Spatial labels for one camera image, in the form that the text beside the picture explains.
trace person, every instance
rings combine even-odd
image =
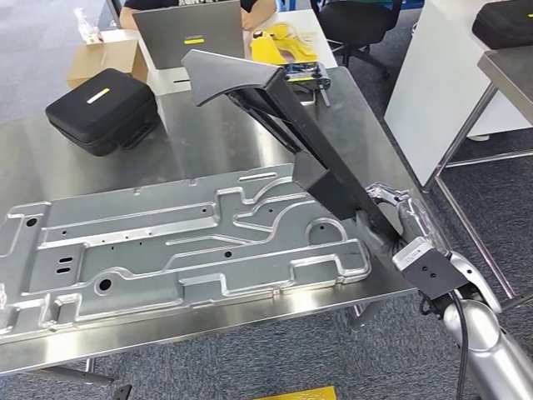
[[[152,10],[189,4],[205,3],[205,0],[126,0],[120,13],[120,24],[123,29],[137,29],[131,15],[137,10]],[[240,0],[240,16],[243,29],[253,31],[276,12],[276,0]]]

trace white desk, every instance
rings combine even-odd
[[[318,55],[319,62],[323,64],[326,68],[337,67],[337,62],[335,61],[333,53],[329,49],[326,37],[323,36],[323,32],[322,32],[322,29],[312,10],[276,13],[263,23],[261,28],[268,27],[274,23],[289,23],[300,33],[310,33],[313,39],[311,46]],[[131,39],[139,40],[141,50],[145,56],[149,68],[147,83],[157,96],[191,89],[188,82],[175,83],[175,81],[188,80],[187,72],[183,67],[165,70],[156,69],[153,65],[146,46],[142,40],[141,35],[137,31],[117,29],[115,31],[102,32],[102,34],[105,42],[119,42]],[[250,58],[250,33],[244,32],[244,39],[245,54],[247,58]]]
[[[489,50],[472,33],[488,0],[427,0],[384,119],[421,185],[483,96],[490,80],[478,68]],[[529,128],[497,92],[469,137]]]

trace black carrying case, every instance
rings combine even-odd
[[[95,156],[132,148],[161,119],[145,83],[109,68],[47,107],[60,133]]]
[[[478,12],[472,32],[493,50],[533,45],[533,0],[489,2]]]

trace cardboard box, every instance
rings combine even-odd
[[[128,73],[141,82],[146,82],[149,68],[136,40],[97,43],[78,47],[66,74],[66,83],[77,88],[83,82],[106,68]]]

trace metal table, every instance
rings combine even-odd
[[[309,108],[361,183],[414,188],[406,170],[344,67],[328,71],[331,107]],[[216,173],[274,166],[292,155],[247,114],[219,97],[194,107],[189,92],[158,99],[164,128],[135,149],[93,157],[52,128],[44,117],[0,126],[0,213],[12,206],[86,193],[139,187]],[[399,274],[375,267],[361,282],[246,303],[212,306],[149,321],[107,323],[79,332],[0,345],[0,375],[170,343],[263,321],[371,303],[412,293]]]
[[[516,293],[496,264],[492,255],[486,247],[475,228],[464,214],[455,197],[440,178],[446,168],[464,167],[479,163],[508,160],[533,155],[533,150],[520,150],[517,152],[504,152],[489,157],[474,158],[471,160],[450,162],[467,135],[478,121],[485,109],[498,90],[505,95],[516,109],[520,111],[529,123],[533,124],[533,79],[531,77],[531,65],[533,63],[533,46],[505,48],[502,50],[490,50],[485,52],[478,62],[478,67],[483,71],[491,83],[476,104],[473,110],[467,118],[464,124],[458,132],[455,139],[439,163],[432,177],[424,185],[424,192],[429,191],[433,182],[452,205],[461,222],[473,240],[476,248],[483,256],[486,262],[495,274],[496,279],[510,298],[516,298]]]

